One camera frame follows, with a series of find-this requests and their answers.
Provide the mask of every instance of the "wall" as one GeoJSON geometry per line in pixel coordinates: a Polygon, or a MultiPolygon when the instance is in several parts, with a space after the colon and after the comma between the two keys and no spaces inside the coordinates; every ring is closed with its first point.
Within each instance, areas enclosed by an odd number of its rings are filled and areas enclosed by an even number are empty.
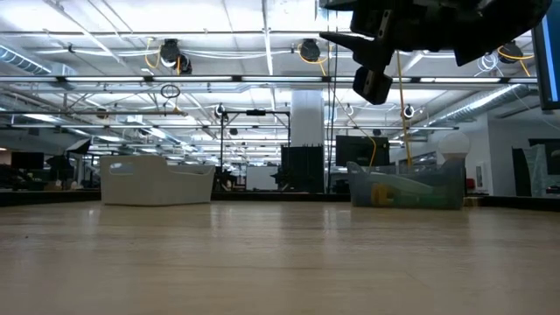
{"type": "Polygon", "coordinates": [[[557,117],[539,117],[539,108],[514,119],[491,120],[490,148],[494,194],[497,196],[515,196],[514,162],[512,148],[528,148],[530,138],[560,139],[560,129],[550,127],[542,119],[560,128],[557,117]]]}
{"type": "MultiPolygon", "coordinates": [[[[476,117],[475,122],[462,122],[458,124],[459,132],[464,133],[471,141],[471,149],[465,159],[466,176],[469,179],[476,179],[476,166],[480,163],[484,164],[484,172],[486,176],[486,186],[480,191],[489,194],[494,193],[494,185],[492,181],[492,170],[490,164],[490,142],[488,137],[488,116],[487,114],[476,117]]],[[[423,155],[430,152],[437,152],[437,163],[439,165],[445,162],[444,157],[438,151],[438,143],[445,136],[457,131],[436,131],[429,135],[427,143],[411,143],[410,154],[412,157],[423,155]]],[[[406,159],[406,150],[391,150],[391,162],[406,159]]]]}

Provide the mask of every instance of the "black equipment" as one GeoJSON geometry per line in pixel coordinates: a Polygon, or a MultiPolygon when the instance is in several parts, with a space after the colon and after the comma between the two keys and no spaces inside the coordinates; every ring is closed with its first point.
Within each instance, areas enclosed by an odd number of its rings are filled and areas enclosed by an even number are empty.
{"type": "Polygon", "coordinates": [[[282,147],[282,166],[273,177],[281,186],[306,193],[325,190],[325,147],[282,147]]]}
{"type": "MultiPolygon", "coordinates": [[[[375,150],[372,166],[389,165],[389,140],[386,137],[374,136],[375,150]]],[[[355,162],[360,166],[369,166],[374,153],[374,144],[366,136],[336,136],[336,165],[347,166],[355,162]]]]}
{"type": "Polygon", "coordinates": [[[560,2],[553,1],[549,12],[533,30],[536,72],[542,109],[560,109],[560,2]]]}
{"type": "Polygon", "coordinates": [[[41,152],[12,152],[11,167],[19,170],[42,170],[45,154],[41,152]]]}
{"type": "Polygon", "coordinates": [[[178,67],[181,74],[193,73],[191,60],[181,53],[177,39],[166,39],[161,46],[160,56],[166,67],[170,67],[173,70],[177,70],[178,67]]]}
{"type": "Polygon", "coordinates": [[[324,7],[353,11],[350,30],[374,40],[321,32],[353,51],[362,67],[353,90],[373,104],[387,100],[393,80],[384,74],[395,50],[449,49],[458,66],[505,45],[541,22],[552,0],[334,0],[324,7]]]}

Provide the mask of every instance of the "yellow object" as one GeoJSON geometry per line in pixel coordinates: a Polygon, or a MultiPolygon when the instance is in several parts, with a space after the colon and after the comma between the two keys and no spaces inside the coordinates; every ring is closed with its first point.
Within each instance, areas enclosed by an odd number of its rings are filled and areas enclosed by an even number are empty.
{"type": "Polygon", "coordinates": [[[401,68],[401,54],[396,52],[396,63],[399,69],[399,91],[401,92],[401,119],[402,133],[404,134],[404,145],[406,146],[406,161],[409,167],[412,166],[412,156],[410,155],[409,135],[406,130],[406,121],[404,120],[404,95],[403,95],[403,69],[401,68]]]}
{"type": "MultiPolygon", "coordinates": [[[[150,50],[150,42],[152,41],[152,38],[148,38],[148,45],[146,46],[146,52],[148,52],[150,50]]],[[[148,67],[155,69],[159,66],[159,59],[161,57],[161,45],[159,46],[159,48],[157,49],[157,63],[155,66],[153,66],[150,61],[148,60],[148,54],[145,54],[144,56],[144,60],[146,60],[146,65],[148,65],[148,67]]]]}

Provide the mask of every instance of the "ceiling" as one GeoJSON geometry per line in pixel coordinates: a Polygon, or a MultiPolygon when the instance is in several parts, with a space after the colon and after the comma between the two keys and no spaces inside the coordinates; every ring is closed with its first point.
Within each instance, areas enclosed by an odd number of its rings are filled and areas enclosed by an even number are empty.
{"type": "MultiPolygon", "coordinates": [[[[145,61],[145,52],[152,64],[156,63],[157,49],[164,39],[179,39],[182,49],[187,53],[193,67],[194,75],[323,75],[321,66],[308,64],[301,60],[297,53],[298,44],[303,39],[316,39],[322,51],[325,72],[331,76],[354,76],[358,65],[352,60],[351,53],[342,48],[332,46],[329,55],[328,43],[319,38],[319,31],[327,29],[348,32],[351,15],[331,14],[316,11],[314,0],[63,0],[59,1],[66,16],[57,12],[43,0],[4,0],[0,2],[0,39],[12,46],[29,53],[35,60],[46,63],[58,62],[73,68],[78,75],[110,76],[110,75],[174,75],[169,68],[159,64],[149,68],[145,61]],[[94,34],[97,43],[85,36],[82,29],[94,34]],[[269,28],[270,55],[266,53],[266,34],[264,26],[269,28]],[[119,55],[121,62],[110,53],[119,55]]],[[[532,53],[530,32],[516,40],[516,44],[525,53],[532,53]]],[[[405,76],[423,77],[487,77],[500,75],[496,67],[505,76],[522,76],[519,63],[506,65],[496,63],[493,57],[477,60],[468,65],[457,67],[451,52],[404,52],[402,68],[405,76]],[[482,71],[484,64],[490,65],[493,71],[482,71]]],[[[527,62],[533,69],[533,61],[527,62]]],[[[386,73],[396,75],[396,58],[387,67],[386,73]]],[[[0,63],[2,75],[28,75],[20,69],[0,63]]],[[[38,87],[18,84],[26,93],[35,96],[54,106],[62,106],[64,94],[49,92],[47,85],[44,91],[34,91],[38,87]]],[[[183,116],[144,116],[143,123],[155,125],[173,124],[213,124],[216,104],[223,104],[226,109],[272,109],[288,111],[291,103],[291,86],[255,86],[243,92],[233,93],[223,90],[233,84],[221,84],[218,92],[204,92],[206,84],[190,84],[188,88],[198,87],[198,92],[187,95],[183,93],[175,105],[188,114],[183,116]]],[[[115,88],[125,87],[138,90],[136,85],[114,85],[115,88]]],[[[105,107],[110,110],[159,110],[165,99],[158,94],[159,86],[145,93],[135,94],[133,91],[103,91],[101,86],[94,94],[68,93],[66,104],[75,103],[72,110],[88,110],[105,107]]],[[[325,103],[328,103],[328,88],[323,89],[325,103]]],[[[406,87],[404,101],[416,110],[421,109],[423,116],[435,115],[452,104],[478,92],[476,87],[406,87]]],[[[400,122],[400,95],[392,89],[386,104],[373,106],[359,97],[348,85],[336,91],[340,101],[346,105],[351,117],[363,125],[393,125],[400,122]]],[[[351,121],[341,108],[337,109],[335,125],[348,126],[351,121]]],[[[118,123],[115,117],[100,120],[84,116],[87,123],[118,123]]],[[[273,116],[247,117],[241,115],[236,124],[275,125],[279,122],[273,116]]],[[[207,131],[194,129],[169,129],[169,135],[188,144],[210,140],[207,131]]],[[[344,131],[359,134],[357,130],[344,131]]],[[[137,130],[128,130],[122,136],[128,136],[139,142],[151,141],[138,136],[137,130]]],[[[240,130],[236,138],[285,138],[285,129],[268,131],[240,130]]]]}

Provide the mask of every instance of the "light fixture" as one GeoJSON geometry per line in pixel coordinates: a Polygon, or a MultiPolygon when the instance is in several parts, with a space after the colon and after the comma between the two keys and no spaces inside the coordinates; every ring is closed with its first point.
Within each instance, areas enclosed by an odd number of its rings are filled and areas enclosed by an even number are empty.
{"type": "Polygon", "coordinates": [[[43,122],[47,122],[47,123],[55,123],[58,120],[52,116],[49,115],[42,115],[42,114],[26,114],[24,115],[25,117],[29,117],[29,118],[33,118],[33,119],[37,119],[43,122]]]}
{"type": "Polygon", "coordinates": [[[144,77],[139,76],[123,76],[123,77],[66,77],[68,82],[142,82],[144,77]]]}
{"type": "Polygon", "coordinates": [[[105,141],[110,141],[110,142],[121,142],[122,139],[118,136],[97,136],[98,138],[105,140],[105,141]]]}
{"type": "Polygon", "coordinates": [[[229,82],[231,76],[155,76],[155,82],[229,82]]]}
{"type": "Polygon", "coordinates": [[[12,128],[37,128],[37,129],[54,129],[56,128],[55,125],[47,125],[47,124],[13,124],[9,125],[12,128]]]}
{"type": "Polygon", "coordinates": [[[420,83],[498,83],[501,78],[421,78],[420,83]]]}
{"type": "Polygon", "coordinates": [[[410,120],[414,116],[414,108],[412,105],[408,104],[408,106],[402,111],[402,115],[404,119],[410,120]]]}
{"type": "Polygon", "coordinates": [[[87,129],[103,129],[104,125],[61,125],[61,128],[87,128],[87,129]]]}
{"type": "MultiPolygon", "coordinates": [[[[412,78],[401,78],[402,83],[409,83],[412,81],[412,78]]],[[[401,80],[399,78],[393,78],[393,83],[399,83],[401,80]]]]}
{"type": "Polygon", "coordinates": [[[322,77],[318,76],[243,76],[244,82],[321,82],[322,77]]]}
{"type": "Polygon", "coordinates": [[[4,76],[0,77],[0,82],[56,82],[56,78],[53,76],[4,76]]]}

